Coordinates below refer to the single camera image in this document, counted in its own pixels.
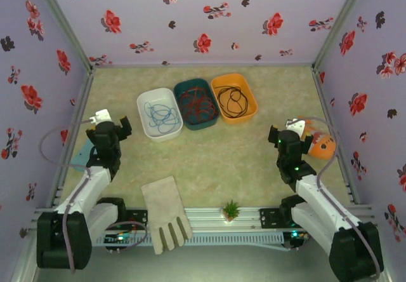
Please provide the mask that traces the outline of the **light teal flat lid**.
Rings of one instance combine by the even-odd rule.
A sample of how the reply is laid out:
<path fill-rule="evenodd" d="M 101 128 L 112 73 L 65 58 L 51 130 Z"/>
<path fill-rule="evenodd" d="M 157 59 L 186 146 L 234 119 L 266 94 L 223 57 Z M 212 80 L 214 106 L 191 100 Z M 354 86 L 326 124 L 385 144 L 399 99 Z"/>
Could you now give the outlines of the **light teal flat lid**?
<path fill-rule="evenodd" d="M 77 171 L 84 171 L 84 167 L 89 160 L 89 154 L 93 147 L 92 142 L 87 139 L 85 144 L 81 147 L 78 153 L 71 159 L 70 164 Z"/>

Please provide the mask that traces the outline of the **orange fish toy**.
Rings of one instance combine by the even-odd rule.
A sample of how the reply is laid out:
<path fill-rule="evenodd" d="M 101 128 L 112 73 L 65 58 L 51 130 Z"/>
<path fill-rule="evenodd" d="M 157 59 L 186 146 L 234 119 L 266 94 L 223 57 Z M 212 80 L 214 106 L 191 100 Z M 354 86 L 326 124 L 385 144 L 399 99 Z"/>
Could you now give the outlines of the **orange fish toy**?
<path fill-rule="evenodd" d="M 336 141 L 325 131 L 318 130 L 312 126 L 312 121 L 305 120 L 305 126 L 301 138 L 312 136 L 313 140 L 308 149 L 307 155 L 321 160 L 330 160 L 336 149 Z"/>

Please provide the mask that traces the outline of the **orange plastic bin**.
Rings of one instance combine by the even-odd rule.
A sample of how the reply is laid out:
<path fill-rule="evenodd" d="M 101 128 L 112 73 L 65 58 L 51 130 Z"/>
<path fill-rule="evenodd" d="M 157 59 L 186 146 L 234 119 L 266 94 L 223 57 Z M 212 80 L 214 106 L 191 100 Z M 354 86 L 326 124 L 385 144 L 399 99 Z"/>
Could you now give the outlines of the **orange plastic bin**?
<path fill-rule="evenodd" d="M 225 123 L 239 124 L 253 118 L 258 103 L 245 77 L 225 74 L 211 81 L 211 89 Z"/>

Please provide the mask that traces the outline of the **white plastic bin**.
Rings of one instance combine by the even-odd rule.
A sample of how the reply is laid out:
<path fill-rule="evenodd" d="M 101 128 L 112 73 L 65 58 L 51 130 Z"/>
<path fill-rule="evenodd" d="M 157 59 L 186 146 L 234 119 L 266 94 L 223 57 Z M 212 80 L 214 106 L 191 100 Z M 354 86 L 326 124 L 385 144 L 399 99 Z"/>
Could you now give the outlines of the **white plastic bin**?
<path fill-rule="evenodd" d="M 144 134 L 153 142 L 164 142 L 180 135 L 183 119 L 174 93 L 156 88 L 138 96 L 136 101 Z"/>

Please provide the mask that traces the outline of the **dark teal plastic bin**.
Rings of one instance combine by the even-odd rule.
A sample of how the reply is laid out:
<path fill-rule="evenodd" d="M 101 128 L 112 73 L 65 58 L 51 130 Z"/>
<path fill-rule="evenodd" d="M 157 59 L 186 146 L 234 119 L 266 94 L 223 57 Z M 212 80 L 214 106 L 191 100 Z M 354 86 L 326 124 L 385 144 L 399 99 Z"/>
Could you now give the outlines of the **dark teal plastic bin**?
<path fill-rule="evenodd" d="M 192 131 L 216 124 L 220 112 L 214 93 L 205 79 L 182 81 L 173 89 L 185 126 Z"/>

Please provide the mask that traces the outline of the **beige work glove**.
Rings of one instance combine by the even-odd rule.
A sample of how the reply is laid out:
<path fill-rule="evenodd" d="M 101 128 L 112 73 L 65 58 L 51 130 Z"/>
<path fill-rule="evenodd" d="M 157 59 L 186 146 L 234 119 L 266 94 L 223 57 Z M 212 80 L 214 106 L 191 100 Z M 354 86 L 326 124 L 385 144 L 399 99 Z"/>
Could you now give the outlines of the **beige work glove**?
<path fill-rule="evenodd" d="M 141 192 L 155 254 L 182 247 L 192 238 L 192 228 L 173 176 L 145 184 Z"/>

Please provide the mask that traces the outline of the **small green potted plant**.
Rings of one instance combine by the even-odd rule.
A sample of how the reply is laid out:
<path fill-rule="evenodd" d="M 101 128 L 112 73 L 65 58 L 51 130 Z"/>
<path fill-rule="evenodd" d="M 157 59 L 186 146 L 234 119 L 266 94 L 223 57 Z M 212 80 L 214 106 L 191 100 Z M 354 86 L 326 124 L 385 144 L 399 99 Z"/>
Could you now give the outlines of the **small green potted plant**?
<path fill-rule="evenodd" d="M 227 202 L 226 205 L 222 208 L 221 213 L 223 214 L 227 222 L 232 222 L 239 216 L 240 207 L 237 202 L 231 200 Z"/>

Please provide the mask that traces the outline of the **right controller circuit board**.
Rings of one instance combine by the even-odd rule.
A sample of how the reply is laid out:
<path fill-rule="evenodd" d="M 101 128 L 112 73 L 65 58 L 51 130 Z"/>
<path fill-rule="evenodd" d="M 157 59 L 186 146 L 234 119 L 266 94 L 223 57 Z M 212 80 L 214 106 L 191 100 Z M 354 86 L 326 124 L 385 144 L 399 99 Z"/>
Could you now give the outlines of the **right controller circuit board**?
<path fill-rule="evenodd" d="M 283 237 L 284 242 L 282 243 L 282 246 L 288 250 L 296 251 L 307 244 L 307 242 L 309 242 L 311 239 L 311 236 L 307 232 L 296 230 L 284 232 Z"/>

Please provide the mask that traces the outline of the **controller circuit board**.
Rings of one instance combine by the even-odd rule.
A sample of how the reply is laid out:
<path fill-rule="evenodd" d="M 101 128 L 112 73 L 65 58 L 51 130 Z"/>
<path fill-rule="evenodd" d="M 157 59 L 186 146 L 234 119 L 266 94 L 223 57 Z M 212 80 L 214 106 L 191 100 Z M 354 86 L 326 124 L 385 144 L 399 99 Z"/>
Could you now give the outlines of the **controller circuit board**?
<path fill-rule="evenodd" d="M 311 236 L 307 232 L 296 230 L 284 232 L 283 237 L 284 242 L 282 243 L 282 246 L 288 250 L 296 251 L 307 244 L 307 242 L 309 242 L 311 239 Z"/>
<path fill-rule="evenodd" d="M 107 234 L 104 237 L 103 243 L 109 254 L 120 254 L 131 246 L 134 240 L 134 234 L 128 232 L 120 232 L 117 234 Z"/>

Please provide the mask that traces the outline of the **left controller circuit board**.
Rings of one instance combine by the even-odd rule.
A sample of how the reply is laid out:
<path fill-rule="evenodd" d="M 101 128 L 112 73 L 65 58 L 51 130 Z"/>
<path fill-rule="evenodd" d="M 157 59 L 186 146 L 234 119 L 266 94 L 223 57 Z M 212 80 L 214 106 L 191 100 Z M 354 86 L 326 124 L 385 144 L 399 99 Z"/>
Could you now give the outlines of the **left controller circuit board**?
<path fill-rule="evenodd" d="M 120 232 L 117 234 L 107 234 L 104 237 L 103 243 L 109 254 L 120 254 L 131 246 L 134 240 L 134 234 L 128 232 Z"/>

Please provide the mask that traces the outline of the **aluminium side rail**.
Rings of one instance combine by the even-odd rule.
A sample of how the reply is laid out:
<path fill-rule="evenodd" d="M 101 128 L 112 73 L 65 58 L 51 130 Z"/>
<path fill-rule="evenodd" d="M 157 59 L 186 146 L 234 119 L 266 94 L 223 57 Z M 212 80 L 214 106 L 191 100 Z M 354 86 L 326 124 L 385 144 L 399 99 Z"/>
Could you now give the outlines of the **aluminium side rail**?
<path fill-rule="evenodd" d="M 61 129 L 68 129 L 68 136 L 65 146 L 63 147 L 60 164 L 56 166 L 55 177 L 52 182 L 52 186 L 49 192 L 49 196 L 46 202 L 48 208 L 52 208 L 55 205 L 55 200 L 58 199 L 59 187 L 63 187 L 65 182 L 65 177 L 69 169 L 70 160 L 74 151 L 75 141 L 78 136 L 80 129 L 80 123 L 82 122 L 82 117 L 86 108 L 86 103 L 88 101 L 89 93 L 91 90 L 91 85 L 93 82 L 95 73 L 90 72 L 83 81 L 80 93 L 76 100 L 76 105 L 74 108 L 74 113 L 72 115 L 71 121 L 68 125 L 63 125 Z"/>
<path fill-rule="evenodd" d="M 331 165 L 325 169 L 321 179 L 328 188 L 332 188 L 332 193 L 338 198 L 338 200 L 342 202 L 345 201 L 351 205 L 361 204 L 360 196 L 357 192 L 351 172 L 351 166 L 347 162 L 348 158 L 343 151 L 342 141 L 332 115 L 331 105 L 328 102 L 328 97 L 324 93 L 319 71 L 316 73 L 312 72 L 312 76 L 322 106 L 324 119 L 329 124 L 328 128 L 330 133 L 337 139 L 336 157 Z"/>

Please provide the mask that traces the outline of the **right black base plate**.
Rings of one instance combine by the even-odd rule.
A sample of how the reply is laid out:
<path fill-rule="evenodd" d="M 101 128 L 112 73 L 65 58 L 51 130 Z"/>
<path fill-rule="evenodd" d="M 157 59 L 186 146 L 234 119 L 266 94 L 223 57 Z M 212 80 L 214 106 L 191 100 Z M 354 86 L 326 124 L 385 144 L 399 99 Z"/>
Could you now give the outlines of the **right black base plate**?
<path fill-rule="evenodd" d="M 290 210 L 281 208 L 260 208 L 259 221 L 262 229 L 277 229 L 279 231 L 307 231 L 319 223 L 317 217 L 298 207 Z"/>

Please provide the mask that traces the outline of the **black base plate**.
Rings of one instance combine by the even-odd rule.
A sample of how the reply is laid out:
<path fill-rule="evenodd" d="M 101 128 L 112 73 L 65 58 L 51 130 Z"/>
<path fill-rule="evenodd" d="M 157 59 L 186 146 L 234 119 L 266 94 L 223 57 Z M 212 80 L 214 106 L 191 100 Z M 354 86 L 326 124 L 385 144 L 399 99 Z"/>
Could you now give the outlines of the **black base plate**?
<path fill-rule="evenodd" d="M 319 223 L 317 217 L 298 207 L 290 210 L 281 208 L 260 208 L 259 221 L 262 229 L 277 229 L 279 231 L 307 231 Z"/>
<path fill-rule="evenodd" d="M 106 231 L 140 231 L 148 224 L 148 212 L 146 210 L 126 210 L 119 212 L 117 220 L 110 224 Z"/>

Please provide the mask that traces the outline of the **aluminium mounting rail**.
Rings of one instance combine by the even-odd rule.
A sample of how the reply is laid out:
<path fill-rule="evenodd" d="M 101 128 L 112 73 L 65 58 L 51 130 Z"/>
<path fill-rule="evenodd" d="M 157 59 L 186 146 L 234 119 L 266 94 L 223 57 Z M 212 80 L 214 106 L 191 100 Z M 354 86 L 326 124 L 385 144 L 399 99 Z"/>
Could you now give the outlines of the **aluminium mounting rail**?
<path fill-rule="evenodd" d="M 220 208 L 208 207 L 185 208 L 187 219 L 190 222 L 193 232 L 255 232 L 271 231 L 277 229 L 262 229 L 259 221 L 260 207 L 240 207 L 240 213 L 232 222 L 227 222 L 221 213 Z M 373 214 L 372 207 L 369 205 L 348 205 L 349 212 L 358 217 L 362 222 L 373 222 L 377 225 L 377 218 Z M 34 212 L 34 218 L 29 224 L 29 229 L 36 229 L 37 219 L 44 210 L 38 209 Z"/>

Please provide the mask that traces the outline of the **aluminium corner post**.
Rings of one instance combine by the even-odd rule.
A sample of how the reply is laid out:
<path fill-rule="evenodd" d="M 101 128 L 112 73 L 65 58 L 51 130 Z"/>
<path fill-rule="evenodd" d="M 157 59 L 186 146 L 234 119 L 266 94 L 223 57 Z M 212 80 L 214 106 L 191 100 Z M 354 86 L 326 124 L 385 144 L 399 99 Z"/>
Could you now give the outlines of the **aluminium corner post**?
<path fill-rule="evenodd" d="M 59 28 L 65 34 L 66 38 L 68 39 L 69 43 L 73 46 L 77 56 L 80 58 L 83 66 L 85 66 L 87 72 L 90 74 L 93 71 L 93 66 L 90 64 L 86 54 L 72 29 L 72 26 L 69 24 L 67 17 L 63 13 L 60 5 L 58 4 L 57 0 L 44 0 L 47 8 L 53 15 L 54 19 L 56 20 Z"/>
<path fill-rule="evenodd" d="M 334 41 L 338 38 L 338 35 L 350 16 L 353 8 L 356 6 L 358 0 L 346 0 L 339 12 L 335 22 L 329 32 L 327 39 L 324 41 L 321 50 L 319 51 L 315 61 L 311 65 L 313 73 L 316 73 L 320 68 L 323 61 L 327 58 L 330 50 L 334 46 Z"/>

